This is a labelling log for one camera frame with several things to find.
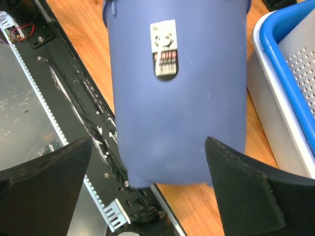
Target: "blue plastic container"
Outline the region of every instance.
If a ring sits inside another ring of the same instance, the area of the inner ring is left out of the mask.
[[[308,0],[274,12],[262,24],[259,37],[315,154],[314,117],[278,46],[314,8],[315,0]]]
[[[132,187],[211,185],[204,142],[246,144],[250,0],[104,5],[121,159]]]

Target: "wooden floor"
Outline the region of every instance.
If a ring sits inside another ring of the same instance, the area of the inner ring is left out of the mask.
[[[102,21],[102,0],[47,0],[91,76],[114,110],[107,30]],[[248,54],[252,29],[268,11],[253,0],[248,15]],[[246,154],[277,166],[248,95]],[[206,185],[159,185],[189,236],[221,236],[222,224],[212,188]]]

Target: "sticker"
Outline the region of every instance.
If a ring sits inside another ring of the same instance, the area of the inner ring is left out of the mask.
[[[157,78],[170,81],[178,74],[175,20],[150,25],[153,70]]]

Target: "scratched surface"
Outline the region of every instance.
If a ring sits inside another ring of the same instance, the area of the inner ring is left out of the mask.
[[[56,143],[61,145],[11,48],[0,44],[0,171],[37,158]],[[104,236],[105,230],[83,185],[68,236]]]

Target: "white plastic container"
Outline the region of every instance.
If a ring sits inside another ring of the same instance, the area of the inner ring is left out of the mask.
[[[255,51],[248,59],[248,90],[279,168],[315,178],[313,152],[260,43],[260,27],[270,14],[263,16],[252,32]]]

